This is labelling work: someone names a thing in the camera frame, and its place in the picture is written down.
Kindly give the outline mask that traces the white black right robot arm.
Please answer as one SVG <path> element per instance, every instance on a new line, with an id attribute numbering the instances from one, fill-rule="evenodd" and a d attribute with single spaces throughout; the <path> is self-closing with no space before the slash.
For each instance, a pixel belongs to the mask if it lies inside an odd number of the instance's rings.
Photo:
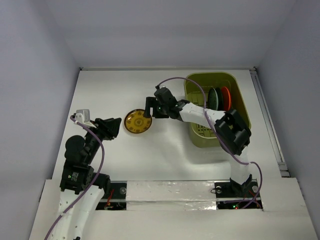
<path id="1" fill-rule="evenodd" d="M 252 174 L 249 171 L 248 145 L 251 130 L 235 110 L 218 111 L 195 105 L 187 100 L 177 100 L 171 91 L 162 87 L 154 96 L 145 100 L 145 118 L 171 118 L 186 123 L 210 128 L 222 149 L 234 159 L 230 162 L 230 190 L 242 197 L 249 189 Z"/>

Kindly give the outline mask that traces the yellow brown patterned plate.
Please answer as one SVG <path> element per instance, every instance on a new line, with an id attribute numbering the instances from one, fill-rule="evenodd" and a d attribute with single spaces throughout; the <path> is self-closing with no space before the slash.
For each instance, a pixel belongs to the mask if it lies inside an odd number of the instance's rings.
<path id="1" fill-rule="evenodd" d="M 124 118 L 123 125 L 144 128 L 147 131 L 152 125 L 152 117 L 144 117 L 144 109 L 134 109 Z"/>

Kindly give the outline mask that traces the right arm base electronics bay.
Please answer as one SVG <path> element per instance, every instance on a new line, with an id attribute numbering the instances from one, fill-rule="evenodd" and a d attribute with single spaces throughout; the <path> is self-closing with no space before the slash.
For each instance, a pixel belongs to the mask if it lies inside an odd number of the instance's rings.
<path id="1" fill-rule="evenodd" d="M 245 207 L 257 194 L 258 188 L 257 181 L 253 180 L 244 191 L 236 192 L 232 189 L 232 184 L 229 181 L 218 181 L 214 183 L 210 193 L 215 195 L 218 210 L 239 210 L 242 208 L 262 210 L 263 204 L 260 194 Z"/>

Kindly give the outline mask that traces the orange rimmed black plate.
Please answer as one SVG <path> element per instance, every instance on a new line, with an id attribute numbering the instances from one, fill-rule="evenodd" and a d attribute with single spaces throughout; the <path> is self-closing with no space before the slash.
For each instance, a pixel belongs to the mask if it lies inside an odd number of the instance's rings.
<path id="1" fill-rule="evenodd" d="M 232 98 L 231 98 L 230 90 L 226 86 L 223 86 L 221 88 L 221 93 L 223 98 L 223 109 L 225 111 L 229 111 L 232 106 Z"/>

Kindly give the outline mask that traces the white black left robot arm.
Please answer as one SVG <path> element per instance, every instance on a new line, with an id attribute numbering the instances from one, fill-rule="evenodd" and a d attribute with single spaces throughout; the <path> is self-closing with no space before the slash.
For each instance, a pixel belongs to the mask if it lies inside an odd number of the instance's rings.
<path id="1" fill-rule="evenodd" d="M 73 135 L 65 143 L 57 218 L 47 232 L 47 240 L 82 240 L 99 201 L 111 191 L 109 175 L 91 163 L 98 152 L 105 156 L 103 141 L 114 140 L 120 130 L 121 118 L 84 121 L 75 113 L 70 117 L 82 127 L 85 136 Z"/>

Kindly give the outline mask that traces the olive green dish rack tub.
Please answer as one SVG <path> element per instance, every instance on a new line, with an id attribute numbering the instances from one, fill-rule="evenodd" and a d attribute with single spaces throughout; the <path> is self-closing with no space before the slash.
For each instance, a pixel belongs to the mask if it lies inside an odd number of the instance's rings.
<path id="1" fill-rule="evenodd" d="M 204 90 L 206 95 L 211 88 L 219 88 L 222 90 L 221 96 L 228 97 L 224 103 L 229 103 L 231 109 L 237 110 L 247 126 L 251 128 L 241 91 L 233 75 L 226 72 L 200 72 L 192 73 L 188 75 L 187 78 L 196 83 L 190 81 L 184 82 L 184 95 L 186 100 L 203 107 L 207 101 L 204 100 L 203 94 L 197 85 Z M 189 124 L 189 137 L 191 142 L 198 148 L 219 146 L 219 141 L 210 128 L 195 123 Z"/>

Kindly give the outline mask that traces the blue floral dark-rimmed plate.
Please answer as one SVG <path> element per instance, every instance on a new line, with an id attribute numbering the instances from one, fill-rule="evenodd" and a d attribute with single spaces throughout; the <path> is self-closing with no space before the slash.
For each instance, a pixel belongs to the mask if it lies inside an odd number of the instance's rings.
<path id="1" fill-rule="evenodd" d="M 211 110 L 220 111 L 222 100 L 215 88 L 211 88 L 207 96 L 207 107 Z"/>

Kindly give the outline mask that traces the beige floral plate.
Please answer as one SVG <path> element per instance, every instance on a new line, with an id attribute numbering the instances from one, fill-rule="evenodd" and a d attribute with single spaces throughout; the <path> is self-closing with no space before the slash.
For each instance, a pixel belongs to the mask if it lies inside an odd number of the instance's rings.
<path id="1" fill-rule="evenodd" d="M 131 135 L 139 135 L 139 134 L 142 134 L 146 131 L 144 128 L 135 127 L 135 126 L 131 126 L 131 125 L 125 125 L 124 129 L 126 130 L 126 132 L 128 134 L 131 134 Z"/>

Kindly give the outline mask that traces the left arm base electronics bay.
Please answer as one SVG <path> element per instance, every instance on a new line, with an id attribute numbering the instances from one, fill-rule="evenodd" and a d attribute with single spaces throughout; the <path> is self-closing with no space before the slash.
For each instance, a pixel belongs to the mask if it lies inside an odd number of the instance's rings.
<path id="1" fill-rule="evenodd" d="M 124 211 L 127 209 L 127 182 L 112 181 L 110 190 L 96 206 L 97 211 Z"/>

